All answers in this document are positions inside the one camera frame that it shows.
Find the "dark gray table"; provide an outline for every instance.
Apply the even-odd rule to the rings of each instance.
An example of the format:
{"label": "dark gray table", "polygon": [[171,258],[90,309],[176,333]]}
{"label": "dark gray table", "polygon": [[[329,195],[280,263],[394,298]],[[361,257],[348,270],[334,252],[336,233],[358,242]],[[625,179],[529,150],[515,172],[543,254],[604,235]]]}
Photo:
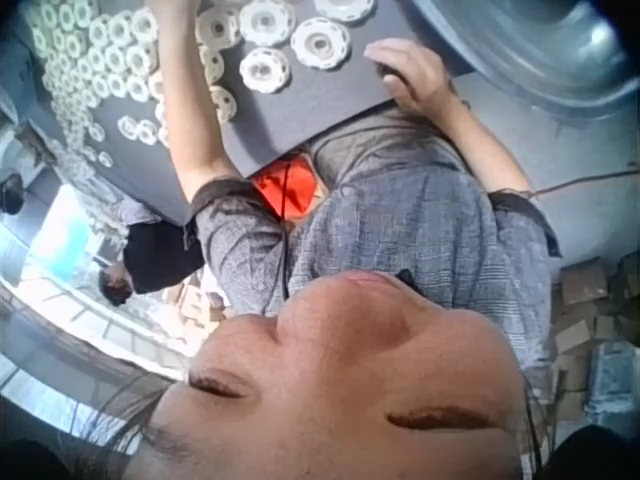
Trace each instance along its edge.
{"label": "dark gray table", "polygon": [[[135,8],[129,2],[118,0],[105,10],[113,14],[124,8],[123,5]],[[298,4],[296,12],[299,22],[317,16],[311,0]],[[378,0],[373,15],[361,24],[350,26],[349,30],[351,56],[331,72],[304,67],[291,48],[284,47],[292,66],[292,80],[284,90],[273,95],[254,93],[242,83],[238,66],[254,45],[243,42],[223,52],[226,71],[220,85],[232,92],[239,107],[232,123],[223,126],[224,143],[243,175],[256,173],[331,126],[389,100],[375,66],[362,55],[364,47],[371,41],[386,37],[418,39],[440,52],[453,75],[470,71],[468,65],[427,24],[410,0]],[[180,222],[186,211],[186,202],[167,150],[161,144],[148,147],[128,141],[119,134],[116,126],[118,118],[123,115],[131,115],[137,120],[155,119],[155,105],[155,101],[140,104],[117,98],[104,101],[94,111],[94,117],[104,126],[107,140],[102,144],[89,143],[114,158],[112,169],[98,167],[102,175],[168,219]],[[43,118],[35,121],[45,130],[47,127],[43,123],[51,122]],[[56,130],[53,125],[49,127],[52,133]]]}

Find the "orange object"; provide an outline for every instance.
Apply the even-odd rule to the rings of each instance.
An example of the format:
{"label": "orange object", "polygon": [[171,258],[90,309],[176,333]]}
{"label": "orange object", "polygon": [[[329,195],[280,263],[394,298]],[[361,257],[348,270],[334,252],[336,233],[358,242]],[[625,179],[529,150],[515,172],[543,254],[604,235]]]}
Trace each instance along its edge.
{"label": "orange object", "polygon": [[285,220],[300,218],[307,213],[317,187],[317,180],[303,155],[285,156],[261,170],[251,181],[280,216],[285,178]]}

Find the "hand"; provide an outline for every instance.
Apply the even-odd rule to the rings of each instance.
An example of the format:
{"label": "hand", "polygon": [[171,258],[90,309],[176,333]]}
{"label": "hand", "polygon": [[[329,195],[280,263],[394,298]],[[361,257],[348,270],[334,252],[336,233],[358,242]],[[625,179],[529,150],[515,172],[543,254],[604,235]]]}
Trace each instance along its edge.
{"label": "hand", "polygon": [[382,81],[404,110],[424,115],[436,124],[444,120],[455,94],[440,56],[411,40],[388,38],[367,46],[365,57],[402,75],[385,75]]}
{"label": "hand", "polygon": [[145,0],[145,3],[161,28],[195,19],[200,7],[200,0]]}

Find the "nose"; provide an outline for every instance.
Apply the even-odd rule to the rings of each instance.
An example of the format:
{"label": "nose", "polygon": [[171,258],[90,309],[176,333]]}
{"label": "nose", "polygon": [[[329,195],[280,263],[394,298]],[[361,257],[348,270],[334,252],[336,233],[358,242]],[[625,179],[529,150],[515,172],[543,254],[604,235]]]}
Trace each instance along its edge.
{"label": "nose", "polygon": [[289,299],[278,316],[281,343],[305,356],[356,360],[409,340],[406,298],[392,285],[318,279]]}

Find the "gray plaid shirt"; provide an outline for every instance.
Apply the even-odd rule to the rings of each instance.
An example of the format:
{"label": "gray plaid shirt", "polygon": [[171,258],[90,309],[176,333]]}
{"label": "gray plaid shirt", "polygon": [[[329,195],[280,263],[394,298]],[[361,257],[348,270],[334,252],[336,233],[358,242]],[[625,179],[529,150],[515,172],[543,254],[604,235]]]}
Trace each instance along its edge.
{"label": "gray plaid shirt", "polygon": [[[331,192],[290,238],[291,295],[348,269],[409,269],[419,291],[446,308],[480,312],[502,329],[523,368],[550,324],[550,247],[539,210],[515,194],[490,198],[450,148],[393,148],[402,158]],[[277,314],[283,231],[249,182],[217,180],[194,201],[198,236],[238,313]]]}

